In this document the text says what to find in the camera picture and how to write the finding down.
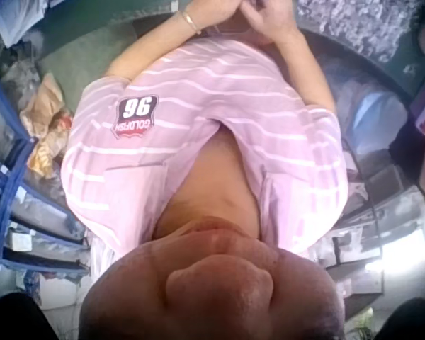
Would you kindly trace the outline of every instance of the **pink striped shirt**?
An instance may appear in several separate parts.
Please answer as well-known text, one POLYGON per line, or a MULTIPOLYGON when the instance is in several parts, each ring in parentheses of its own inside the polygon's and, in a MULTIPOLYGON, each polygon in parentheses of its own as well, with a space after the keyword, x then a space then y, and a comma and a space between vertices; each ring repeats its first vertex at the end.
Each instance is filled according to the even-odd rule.
POLYGON ((221 124, 242 153, 262 241, 300 253, 332 228, 348 190, 336 116, 306 106, 264 54, 210 38, 170 52, 134 81, 112 76, 86 87, 62 165, 70 208, 124 256, 151 240, 221 124))

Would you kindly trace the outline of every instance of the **patch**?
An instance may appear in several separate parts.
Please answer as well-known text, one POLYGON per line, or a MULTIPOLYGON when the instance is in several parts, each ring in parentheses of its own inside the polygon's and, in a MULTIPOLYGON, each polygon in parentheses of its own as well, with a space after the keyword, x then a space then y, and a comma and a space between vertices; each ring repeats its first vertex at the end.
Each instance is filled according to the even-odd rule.
POLYGON ((118 118, 112 127, 115 136, 143 136, 154 126, 153 112, 158 102, 157 96, 122 99, 117 106, 118 118))

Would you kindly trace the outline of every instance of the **hand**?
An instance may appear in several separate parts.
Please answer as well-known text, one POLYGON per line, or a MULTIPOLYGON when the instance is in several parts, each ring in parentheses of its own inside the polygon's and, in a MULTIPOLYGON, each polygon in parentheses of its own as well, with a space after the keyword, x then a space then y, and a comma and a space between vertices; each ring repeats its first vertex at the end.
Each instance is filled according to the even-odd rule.
POLYGON ((263 0, 264 8, 258 11, 248 0, 241 3, 241 12, 257 32, 282 43, 291 33, 299 32, 293 13, 292 0, 263 0))
POLYGON ((187 5, 186 13, 202 30, 209 26, 218 25, 231 18, 242 0, 192 0, 187 5))

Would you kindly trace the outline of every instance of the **woman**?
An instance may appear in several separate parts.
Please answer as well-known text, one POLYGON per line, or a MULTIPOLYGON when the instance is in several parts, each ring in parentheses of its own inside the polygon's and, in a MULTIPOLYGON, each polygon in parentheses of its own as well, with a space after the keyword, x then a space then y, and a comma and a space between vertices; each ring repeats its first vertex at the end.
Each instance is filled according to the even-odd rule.
POLYGON ((62 167, 70 208, 120 258, 81 339, 340 336, 334 283, 295 255, 346 202, 333 112, 288 0, 193 0, 124 51, 85 89, 62 167), (238 9, 291 85, 254 47, 190 40, 238 9))

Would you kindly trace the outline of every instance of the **bracelet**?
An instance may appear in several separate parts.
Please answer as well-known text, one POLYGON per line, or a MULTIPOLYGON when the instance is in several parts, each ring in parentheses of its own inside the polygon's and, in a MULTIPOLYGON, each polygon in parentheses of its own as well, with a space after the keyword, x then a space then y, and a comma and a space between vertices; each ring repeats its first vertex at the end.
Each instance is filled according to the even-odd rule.
POLYGON ((201 30, 198 29, 198 26, 196 25, 196 23, 193 22, 191 16, 189 16, 186 12, 180 11, 179 13, 181 13, 181 15, 183 16, 184 20, 189 24, 190 27, 192 27, 192 29, 197 33, 197 34, 201 34, 201 30))

